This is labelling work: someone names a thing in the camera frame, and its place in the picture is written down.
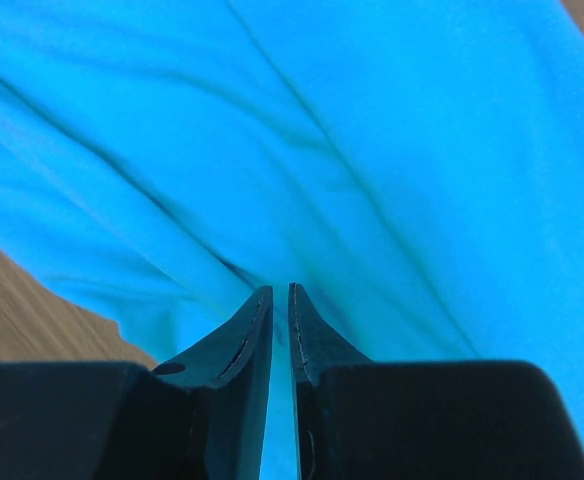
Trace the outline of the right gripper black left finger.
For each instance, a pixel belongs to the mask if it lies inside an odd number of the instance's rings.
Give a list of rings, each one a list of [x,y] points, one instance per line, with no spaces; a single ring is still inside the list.
[[[255,479],[272,347],[261,287],[154,369],[0,363],[0,479]]]

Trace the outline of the turquoise t shirt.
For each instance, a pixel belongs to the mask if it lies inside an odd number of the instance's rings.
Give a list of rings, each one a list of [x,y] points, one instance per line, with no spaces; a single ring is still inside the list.
[[[287,290],[380,361],[518,359],[584,445],[584,36],[557,1],[0,1],[0,249],[159,361]]]

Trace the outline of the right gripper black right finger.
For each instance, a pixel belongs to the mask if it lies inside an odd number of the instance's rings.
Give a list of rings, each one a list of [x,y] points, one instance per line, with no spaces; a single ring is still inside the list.
[[[557,388],[522,361],[380,363],[288,293],[302,479],[584,479]]]

